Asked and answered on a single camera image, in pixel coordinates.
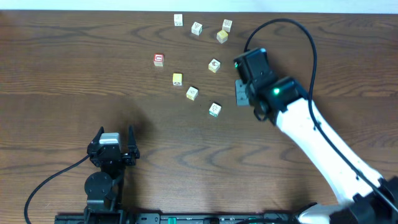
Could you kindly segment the yellow block with ball picture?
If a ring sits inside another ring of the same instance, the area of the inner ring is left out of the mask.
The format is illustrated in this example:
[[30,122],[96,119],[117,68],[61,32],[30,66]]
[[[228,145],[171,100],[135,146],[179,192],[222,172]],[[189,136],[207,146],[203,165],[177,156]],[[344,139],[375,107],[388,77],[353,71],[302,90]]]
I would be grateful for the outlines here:
[[182,86],[182,74],[174,73],[172,77],[172,83],[175,86]]

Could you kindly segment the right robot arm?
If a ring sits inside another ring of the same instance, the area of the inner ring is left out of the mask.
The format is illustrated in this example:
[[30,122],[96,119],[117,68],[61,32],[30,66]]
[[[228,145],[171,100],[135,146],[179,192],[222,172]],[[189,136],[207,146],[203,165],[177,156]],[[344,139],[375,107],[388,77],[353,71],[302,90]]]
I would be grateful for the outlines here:
[[338,201],[337,206],[308,205],[285,223],[397,223],[397,177],[386,180],[357,156],[301,84],[274,73],[265,49],[246,51],[234,66],[257,119],[269,119],[301,148]]

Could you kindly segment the green edged wooden block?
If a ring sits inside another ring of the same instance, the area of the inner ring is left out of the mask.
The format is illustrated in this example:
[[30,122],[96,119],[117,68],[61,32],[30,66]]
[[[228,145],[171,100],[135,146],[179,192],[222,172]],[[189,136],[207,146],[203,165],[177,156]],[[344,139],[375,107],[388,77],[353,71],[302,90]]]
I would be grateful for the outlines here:
[[219,115],[220,111],[221,111],[221,106],[219,104],[212,103],[212,105],[210,106],[210,109],[209,109],[209,114],[214,117],[217,117]]

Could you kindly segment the yellow letter K block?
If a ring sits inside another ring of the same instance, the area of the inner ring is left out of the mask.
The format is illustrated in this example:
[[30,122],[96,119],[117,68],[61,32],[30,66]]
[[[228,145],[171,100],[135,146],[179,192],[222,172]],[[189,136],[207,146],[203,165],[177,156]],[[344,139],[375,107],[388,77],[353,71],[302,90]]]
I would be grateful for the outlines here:
[[193,86],[190,86],[189,89],[186,92],[186,97],[188,99],[194,101],[197,96],[198,96],[198,89],[196,89]]

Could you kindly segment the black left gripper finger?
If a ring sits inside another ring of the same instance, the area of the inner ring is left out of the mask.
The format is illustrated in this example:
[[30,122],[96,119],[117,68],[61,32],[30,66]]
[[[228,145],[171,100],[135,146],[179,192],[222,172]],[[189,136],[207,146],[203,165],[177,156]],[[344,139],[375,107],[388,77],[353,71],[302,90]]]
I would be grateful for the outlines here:
[[99,131],[97,132],[96,136],[93,138],[92,143],[93,144],[99,144],[100,143],[100,138],[101,135],[104,133],[104,127],[100,127]]
[[134,137],[134,130],[133,130],[132,126],[129,126],[129,129],[128,129],[127,148],[128,149],[137,149],[136,139]]

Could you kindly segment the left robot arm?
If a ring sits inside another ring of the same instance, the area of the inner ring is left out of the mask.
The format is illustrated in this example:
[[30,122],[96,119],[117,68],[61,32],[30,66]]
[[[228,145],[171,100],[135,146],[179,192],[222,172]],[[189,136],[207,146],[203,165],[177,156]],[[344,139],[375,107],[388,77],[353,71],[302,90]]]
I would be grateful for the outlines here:
[[87,206],[85,223],[134,223],[134,215],[122,209],[124,173],[140,158],[133,127],[128,129],[128,152],[122,152],[119,133],[105,133],[100,128],[87,147],[87,155],[99,172],[91,174],[85,182]]

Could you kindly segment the yellow letter G block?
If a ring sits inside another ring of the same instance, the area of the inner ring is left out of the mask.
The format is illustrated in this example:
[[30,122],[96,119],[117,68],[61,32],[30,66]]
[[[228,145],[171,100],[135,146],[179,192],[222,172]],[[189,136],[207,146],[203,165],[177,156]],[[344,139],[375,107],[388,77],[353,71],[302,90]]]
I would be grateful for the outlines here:
[[221,63],[217,59],[212,59],[208,64],[208,69],[214,73],[216,73],[220,69]]

